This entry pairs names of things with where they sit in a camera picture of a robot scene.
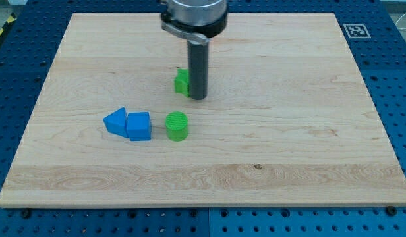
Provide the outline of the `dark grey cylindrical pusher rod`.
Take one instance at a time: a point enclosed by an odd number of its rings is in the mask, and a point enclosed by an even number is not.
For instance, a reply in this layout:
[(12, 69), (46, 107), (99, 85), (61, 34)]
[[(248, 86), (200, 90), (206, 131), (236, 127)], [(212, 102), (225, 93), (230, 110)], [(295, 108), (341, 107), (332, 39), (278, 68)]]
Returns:
[(187, 42), (189, 95), (203, 100), (208, 91), (208, 45)]

